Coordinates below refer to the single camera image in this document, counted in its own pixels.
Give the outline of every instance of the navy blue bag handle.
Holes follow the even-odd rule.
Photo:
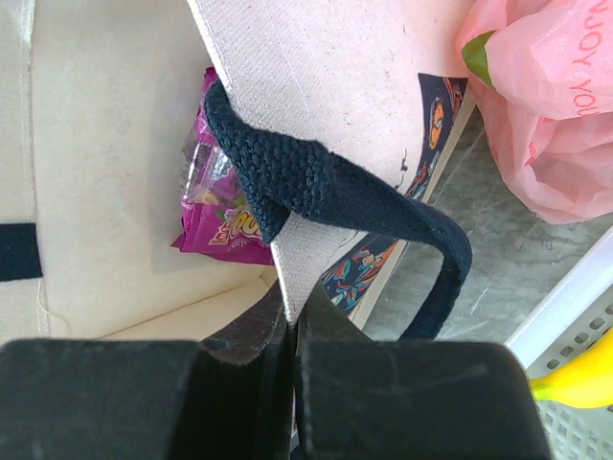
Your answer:
[[[248,126],[219,81],[206,96],[205,112],[211,132],[237,168],[265,242],[272,242],[295,212],[315,222],[422,242],[441,251],[441,272],[401,338],[439,333],[472,263],[470,243],[458,224],[317,141]]]

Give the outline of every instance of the beige canvas fabric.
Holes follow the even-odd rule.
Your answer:
[[[210,65],[184,0],[7,0],[0,35],[0,222],[36,222],[44,271],[0,284],[0,341],[111,334],[260,278],[170,247]]]

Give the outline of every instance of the navy blue stripe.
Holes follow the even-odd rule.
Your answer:
[[[42,269],[33,223],[0,224],[0,282],[40,278]]]

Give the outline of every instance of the candy wrapper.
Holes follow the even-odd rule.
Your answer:
[[[181,199],[183,234],[172,246],[220,261],[272,265],[270,248],[261,240],[237,171],[206,122],[204,97],[216,80],[215,69],[209,68],[193,133],[182,150],[186,165]]]

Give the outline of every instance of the yellow banana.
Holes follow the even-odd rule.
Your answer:
[[[613,404],[613,330],[549,376],[531,379],[537,401],[589,409]]]

